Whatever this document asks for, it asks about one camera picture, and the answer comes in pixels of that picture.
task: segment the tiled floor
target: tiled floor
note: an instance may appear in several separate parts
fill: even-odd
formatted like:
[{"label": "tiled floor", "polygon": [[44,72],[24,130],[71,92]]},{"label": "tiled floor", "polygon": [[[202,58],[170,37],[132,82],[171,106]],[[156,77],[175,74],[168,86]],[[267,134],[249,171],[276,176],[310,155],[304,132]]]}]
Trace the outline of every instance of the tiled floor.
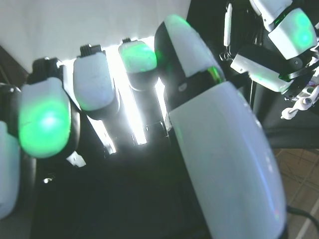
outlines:
[{"label": "tiled floor", "polygon": [[[319,151],[303,149],[276,149],[277,162],[282,175],[287,203],[310,212],[319,199]],[[319,220],[319,211],[314,215]],[[290,239],[295,239],[306,221],[303,217],[288,215]],[[318,239],[310,224],[304,239]]]}]

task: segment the floor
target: floor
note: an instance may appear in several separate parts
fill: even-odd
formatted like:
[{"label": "floor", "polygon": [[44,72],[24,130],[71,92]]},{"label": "floor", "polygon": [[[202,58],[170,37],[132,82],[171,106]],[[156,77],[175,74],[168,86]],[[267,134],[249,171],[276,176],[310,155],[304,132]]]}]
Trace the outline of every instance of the floor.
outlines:
[{"label": "floor", "polygon": [[[274,153],[282,175],[288,205],[307,212],[316,211],[319,206],[319,151],[276,149]],[[319,220],[319,210],[313,216]],[[288,215],[290,239],[319,238],[312,223],[302,236],[301,229],[305,221],[303,217]]]}]

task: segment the white ceiling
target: white ceiling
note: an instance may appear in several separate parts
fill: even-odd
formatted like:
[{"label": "white ceiling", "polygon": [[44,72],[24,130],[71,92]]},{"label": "white ceiling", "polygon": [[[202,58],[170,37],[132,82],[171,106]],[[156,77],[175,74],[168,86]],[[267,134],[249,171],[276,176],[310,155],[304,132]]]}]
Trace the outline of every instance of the white ceiling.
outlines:
[{"label": "white ceiling", "polygon": [[172,13],[186,18],[190,0],[0,0],[0,45],[27,71],[44,56],[73,59],[84,44],[107,47],[154,36]]}]

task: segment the black joint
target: black joint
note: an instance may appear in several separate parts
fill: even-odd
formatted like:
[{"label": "black joint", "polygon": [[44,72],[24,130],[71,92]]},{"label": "black joint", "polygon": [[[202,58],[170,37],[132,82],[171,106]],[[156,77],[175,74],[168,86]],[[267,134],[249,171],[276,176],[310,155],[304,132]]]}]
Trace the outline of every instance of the black joint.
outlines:
[{"label": "black joint", "polygon": [[94,55],[95,53],[102,52],[101,45],[91,46],[90,44],[81,46],[81,57]]},{"label": "black joint", "polygon": [[128,38],[123,39],[122,41],[123,41],[123,43],[128,43],[128,42],[131,42],[131,39],[128,37]]},{"label": "black joint", "polygon": [[34,84],[45,81],[49,77],[63,80],[63,69],[57,58],[41,58],[33,62],[32,73],[28,76],[27,83]]}]

